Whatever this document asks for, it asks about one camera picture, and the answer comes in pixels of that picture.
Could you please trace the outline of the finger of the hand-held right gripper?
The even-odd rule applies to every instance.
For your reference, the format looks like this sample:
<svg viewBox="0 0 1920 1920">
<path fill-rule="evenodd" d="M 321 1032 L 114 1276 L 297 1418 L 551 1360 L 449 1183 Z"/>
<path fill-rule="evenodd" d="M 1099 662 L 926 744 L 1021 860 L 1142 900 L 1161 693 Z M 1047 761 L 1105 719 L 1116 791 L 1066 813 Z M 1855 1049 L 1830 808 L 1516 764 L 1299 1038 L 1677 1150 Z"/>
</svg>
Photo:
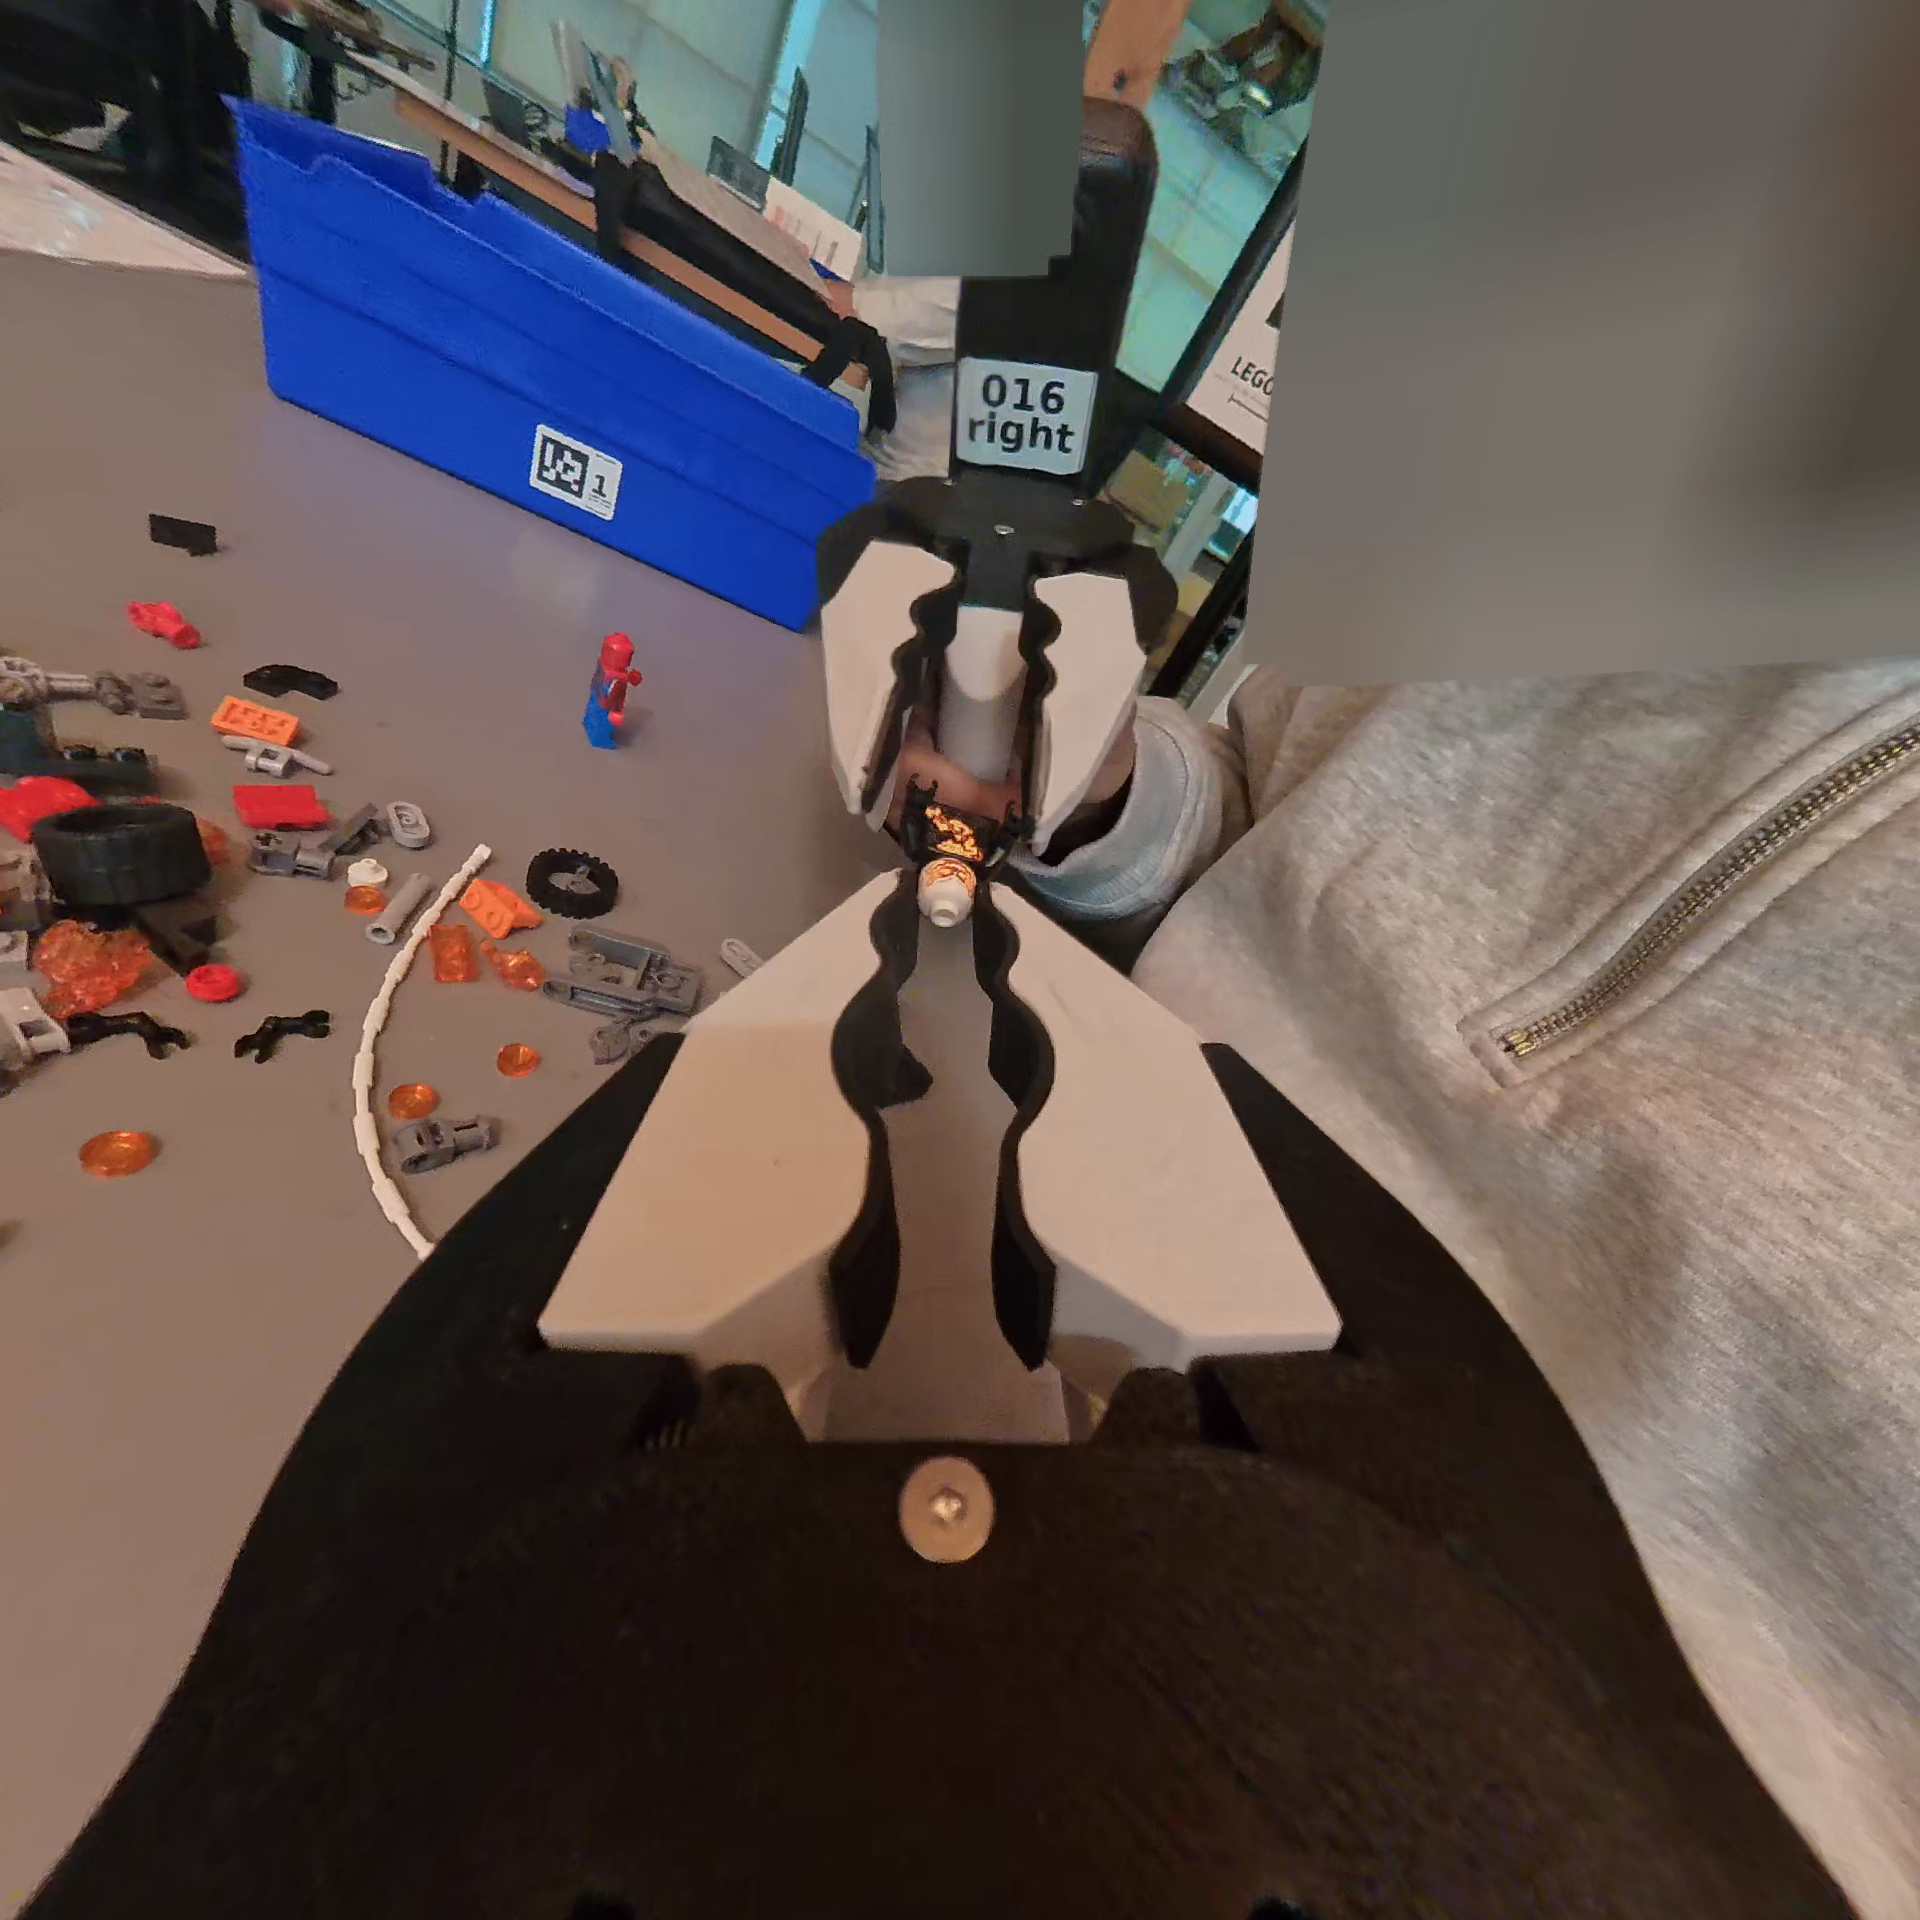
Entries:
<svg viewBox="0 0 1920 1920">
<path fill-rule="evenodd" d="M 1055 573 L 1035 583 L 1055 630 L 1039 649 L 1050 684 L 1029 740 L 1034 833 L 1055 833 L 1134 718 L 1139 639 L 1130 583 L 1113 573 Z"/>
<path fill-rule="evenodd" d="M 875 821 L 892 781 L 909 680 L 926 658 L 917 602 L 958 583 L 923 545 L 875 540 L 822 601 L 822 684 L 833 774 L 857 818 Z"/>
</svg>

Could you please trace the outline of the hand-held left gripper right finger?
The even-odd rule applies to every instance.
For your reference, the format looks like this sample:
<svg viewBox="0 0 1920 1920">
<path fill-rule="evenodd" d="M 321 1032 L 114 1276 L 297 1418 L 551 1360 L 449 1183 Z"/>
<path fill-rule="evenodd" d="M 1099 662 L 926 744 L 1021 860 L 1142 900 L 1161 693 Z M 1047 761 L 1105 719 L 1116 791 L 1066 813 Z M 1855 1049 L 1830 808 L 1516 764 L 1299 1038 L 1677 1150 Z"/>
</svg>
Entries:
<svg viewBox="0 0 1920 1920">
<path fill-rule="evenodd" d="M 1090 1436 L 1135 1372 L 1329 1352 L 1338 1309 L 1186 1022 L 1012 886 L 975 903 L 998 1148 L 991 1302 Z"/>
</svg>

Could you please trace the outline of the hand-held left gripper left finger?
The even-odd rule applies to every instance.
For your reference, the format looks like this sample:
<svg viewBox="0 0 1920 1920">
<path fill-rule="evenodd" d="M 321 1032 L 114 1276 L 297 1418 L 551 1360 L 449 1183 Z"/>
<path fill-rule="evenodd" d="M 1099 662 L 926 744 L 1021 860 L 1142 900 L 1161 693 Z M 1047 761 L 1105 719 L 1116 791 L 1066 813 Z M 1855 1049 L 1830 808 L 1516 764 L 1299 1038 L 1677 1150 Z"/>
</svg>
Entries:
<svg viewBox="0 0 1920 1920">
<path fill-rule="evenodd" d="M 884 872 L 679 1032 L 542 1309 L 548 1348 L 755 1364 L 826 1432 L 897 1308 L 884 1112 L 921 1094 L 898 1008 L 919 926 Z"/>
</svg>

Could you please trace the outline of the person's right forearm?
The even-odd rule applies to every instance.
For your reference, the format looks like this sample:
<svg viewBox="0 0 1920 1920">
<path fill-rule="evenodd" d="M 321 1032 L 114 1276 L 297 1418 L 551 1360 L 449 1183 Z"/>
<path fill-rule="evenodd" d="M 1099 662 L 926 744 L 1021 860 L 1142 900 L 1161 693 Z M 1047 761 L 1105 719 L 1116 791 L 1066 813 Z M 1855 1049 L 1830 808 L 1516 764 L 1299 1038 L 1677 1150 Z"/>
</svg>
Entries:
<svg viewBox="0 0 1920 1920">
<path fill-rule="evenodd" d="M 1219 853 L 1237 799 L 1229 740 L 1173 698 L 1135 702 L 1122 788 L 1014 855 L 1025 888 L 1058 920 L 1119 928 L 1154 920 Z"/>
</svg>

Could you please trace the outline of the dark lego chassis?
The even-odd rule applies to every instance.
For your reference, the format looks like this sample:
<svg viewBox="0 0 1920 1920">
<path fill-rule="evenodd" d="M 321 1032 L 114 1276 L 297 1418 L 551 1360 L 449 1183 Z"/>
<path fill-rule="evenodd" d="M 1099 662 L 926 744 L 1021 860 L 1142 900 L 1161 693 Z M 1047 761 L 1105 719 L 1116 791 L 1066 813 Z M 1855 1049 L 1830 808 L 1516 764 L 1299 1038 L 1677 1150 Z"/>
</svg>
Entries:
<svg viewBox="0 0 1920 1920">
<path fill-rule="evenodd" d="M 62 778 L 94 799 L 155 799 L 159 794 L 157 761 L 143 749 L 63 742 L 46 708 L 4 705 L 2 778 L 26 777 Z"/>
</svg>

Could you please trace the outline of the person's right hand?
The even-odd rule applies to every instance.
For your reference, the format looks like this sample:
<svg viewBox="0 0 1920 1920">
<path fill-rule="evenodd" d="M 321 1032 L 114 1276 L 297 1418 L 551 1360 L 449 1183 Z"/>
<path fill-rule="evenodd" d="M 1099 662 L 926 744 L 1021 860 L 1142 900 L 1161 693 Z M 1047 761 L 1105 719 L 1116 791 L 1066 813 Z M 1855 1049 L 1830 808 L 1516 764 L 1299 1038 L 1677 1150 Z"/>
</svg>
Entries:
<svg viewBox="0 0 1920 1920">
<path fill-rule="evenodd" d="M 907 788 L 931 793 L 932 799 L 951 810 L 966 813 L 979 821 L 998 822 L 1011 810 L 1020 810 L 1021 785 L 1014 777 L 980 778 L 962 768 L 958 761 L 943 756 L 931 736 L 909 736 L 898 753 L 898 781 L 892 818 L 898 822 L 905 815 Z"/>
</svg>

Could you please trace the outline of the wooden beam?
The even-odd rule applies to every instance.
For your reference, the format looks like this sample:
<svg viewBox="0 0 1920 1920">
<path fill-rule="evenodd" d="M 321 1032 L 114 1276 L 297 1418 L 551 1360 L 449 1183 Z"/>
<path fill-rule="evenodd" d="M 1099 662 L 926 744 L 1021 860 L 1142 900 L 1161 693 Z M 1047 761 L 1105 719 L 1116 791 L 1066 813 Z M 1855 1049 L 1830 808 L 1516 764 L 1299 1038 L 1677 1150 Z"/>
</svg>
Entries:
<svg viewBox="0 0 1920 1920">
<path fill-rule="evenodd" d="M 1148 108 L 1188 18 L 1188 2 L 1099 2 L 1084 63 L 1084 98 Z"/>
</svg>

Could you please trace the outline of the framed marker sign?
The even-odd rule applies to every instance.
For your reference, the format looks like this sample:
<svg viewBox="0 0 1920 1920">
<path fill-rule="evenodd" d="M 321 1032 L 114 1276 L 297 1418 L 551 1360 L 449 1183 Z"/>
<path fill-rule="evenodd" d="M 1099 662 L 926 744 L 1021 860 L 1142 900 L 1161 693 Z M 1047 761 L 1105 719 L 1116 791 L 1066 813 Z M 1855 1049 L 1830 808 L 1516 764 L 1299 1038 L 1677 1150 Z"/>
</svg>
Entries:
<svg viewBox="0 0 1920 1920">
<path fill-rule="evenodd" d="M 1308 145 L 1289 159 L 1145 428 L 1237 488 L 1262 486 L 1263 439 Z"/>
</svg>

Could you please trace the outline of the wooden workbench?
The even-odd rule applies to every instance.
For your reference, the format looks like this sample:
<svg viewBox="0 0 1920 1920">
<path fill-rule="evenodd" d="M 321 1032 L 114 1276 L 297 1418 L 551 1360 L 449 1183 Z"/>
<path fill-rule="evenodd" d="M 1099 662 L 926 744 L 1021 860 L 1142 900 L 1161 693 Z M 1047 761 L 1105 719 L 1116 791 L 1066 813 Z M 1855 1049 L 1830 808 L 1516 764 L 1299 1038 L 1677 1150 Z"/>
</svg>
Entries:
<svg viewBox="0 0 1920 1920">
<path fill-rule="evenodd" d="M 396 113 L 409 129 L 420 133 L 449 151 L 445 178 L 459 191 L 469 197 L 475 190 L 503 190 L 509 200 L 525 200 L 538 207 L 542 222 L 557 222 L 587 252 L 596 249 L 593 194 L 578 191 L 577 183 L 559 167 L 509 144 L 500 133 L 474 120 L 469 113 L 454 111 L 431 96 L 394 87 L 391 100 Z M 814 364 L 828 343 L 830 326 L 826 320 L 796 325 L 647 233 L 623 228 L 618 245 L 623 264 L 647 270 L 666 280 L 677 296 L 685 296 L 710 308 L 710 313 L 730 317 L 733 325 L 748 329 L 767 352 L 785 353 L 799 367 Z"/>
</svg>

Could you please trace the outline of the black bag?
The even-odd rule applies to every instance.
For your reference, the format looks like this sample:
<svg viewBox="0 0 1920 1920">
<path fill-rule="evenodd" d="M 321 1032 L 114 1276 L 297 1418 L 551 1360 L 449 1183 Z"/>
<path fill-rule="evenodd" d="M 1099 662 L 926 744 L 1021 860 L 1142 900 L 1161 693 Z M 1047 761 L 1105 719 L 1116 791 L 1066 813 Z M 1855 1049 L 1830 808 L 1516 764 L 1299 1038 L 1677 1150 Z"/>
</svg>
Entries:
<svg viewBox="0 0 1920 1920">
<path fill-rule="evenodd" d="M 796 325 L 826 320 L 830 326 L 828 343 L 814 364 L 799 367 L 785 353 L 779 357 L 819 389 L 830 389 L 837 378 L 861 372 L 867 376 L 867 424 L 875 424 L 881 432 L 897 424 L 893 365 L 878 329 L 842 311 L 837 296 L 830 295 L 828 276 L 815 270 L 804 247 L 763 222 L 726 188 L 695 175 L 691 191 L 681 194 L 658 161 L 647 157 L 619 159 L 603 151 L 593 159 L 593 207 L 598 255 L 658 284 L 667 295 L 674 292 L 662 278 L 621 263 L 618 238 L 623 228 L 652 234 Z M 767 352 L 730 317 L 701 303 L 691 303 L 743 343 Z"/>
</svg>

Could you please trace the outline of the dark grey technic connector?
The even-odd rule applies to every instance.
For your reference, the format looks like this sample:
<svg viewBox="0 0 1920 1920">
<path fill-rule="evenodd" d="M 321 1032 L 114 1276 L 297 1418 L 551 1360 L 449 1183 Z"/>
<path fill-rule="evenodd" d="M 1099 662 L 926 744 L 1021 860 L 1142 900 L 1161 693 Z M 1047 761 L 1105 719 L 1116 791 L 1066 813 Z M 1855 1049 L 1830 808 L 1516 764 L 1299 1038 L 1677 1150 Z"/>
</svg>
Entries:
<svg viewBox="0 0 1920 1920">
<path fill-rule="evenodd" d="M 354 860 L 381 839 L 380 806 L 358 806 L 324 832 L 262 829 L 250 836 L 247 865 L 274 878 L 330 880 L 340 860 Z"/>
</svg>

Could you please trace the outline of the blue plastic bin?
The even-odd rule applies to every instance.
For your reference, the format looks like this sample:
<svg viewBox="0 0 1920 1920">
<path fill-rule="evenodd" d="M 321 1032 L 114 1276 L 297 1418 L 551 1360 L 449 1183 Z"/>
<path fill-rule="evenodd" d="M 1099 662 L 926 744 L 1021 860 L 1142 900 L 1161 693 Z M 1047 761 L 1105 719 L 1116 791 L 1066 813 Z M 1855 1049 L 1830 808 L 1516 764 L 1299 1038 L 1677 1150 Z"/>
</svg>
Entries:
<svg viewBox="0 0 1920 1920">
<path fill-rule="evenodd" d="M 875 471 L 811 384 L 425 154 L 227 100 L 271 392 L 785 626 Z"/>
</svg>

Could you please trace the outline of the large black tyre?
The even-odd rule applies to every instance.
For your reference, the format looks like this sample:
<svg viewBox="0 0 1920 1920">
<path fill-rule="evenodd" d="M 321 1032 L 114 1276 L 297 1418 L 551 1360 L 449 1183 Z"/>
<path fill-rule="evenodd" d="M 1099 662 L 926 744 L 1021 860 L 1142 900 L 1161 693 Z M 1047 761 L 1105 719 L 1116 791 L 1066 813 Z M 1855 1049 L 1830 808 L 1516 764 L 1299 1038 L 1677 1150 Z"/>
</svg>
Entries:
<svg viewBox="0 0 1920 1920">
<path fill-rule="evenodd" d="M 211 880 L 199 818 L 172 801 L 73 806 L 37 821 L 33 848 L 67 904 L 151 904 Z"/>
</svg>

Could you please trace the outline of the grey linked technic pieces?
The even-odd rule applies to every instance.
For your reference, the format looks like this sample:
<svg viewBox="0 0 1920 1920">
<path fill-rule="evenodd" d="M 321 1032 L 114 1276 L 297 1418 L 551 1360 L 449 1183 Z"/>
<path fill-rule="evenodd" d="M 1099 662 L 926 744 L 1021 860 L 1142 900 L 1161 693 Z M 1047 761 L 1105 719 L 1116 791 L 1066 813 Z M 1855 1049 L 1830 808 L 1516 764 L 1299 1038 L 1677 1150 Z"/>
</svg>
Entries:
<svg viewBox="0 0 1920 1920">
<path fill-rule="evenodd" d="M 186 719 L 181 685 L 154 672 L 109 669 L 71 673 L 26 655 L 2 655 L 2 705 L 46 711 L 57 703 L 97 703 L 109 713 L 148 719 Z"/>
</svg>

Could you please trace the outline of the grey technic frame piece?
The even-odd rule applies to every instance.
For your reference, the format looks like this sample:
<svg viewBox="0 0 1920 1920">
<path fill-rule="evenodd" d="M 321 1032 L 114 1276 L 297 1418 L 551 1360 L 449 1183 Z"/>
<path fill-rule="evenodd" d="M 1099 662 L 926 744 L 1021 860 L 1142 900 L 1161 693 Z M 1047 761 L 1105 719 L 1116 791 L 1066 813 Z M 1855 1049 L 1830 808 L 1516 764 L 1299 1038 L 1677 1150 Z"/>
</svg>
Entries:
<svg viewBox="0 0 1920 1920">
<path fill-rule="evenodd" d="M 567 935 L 567 973 L 586 985 L 614 991 L 673 998 L 674 1017 L 691 1017 L 699 1008 L 703 972 L 677 960 L 669 950 L 596 926 L 577 926 Z"/>
</svg>

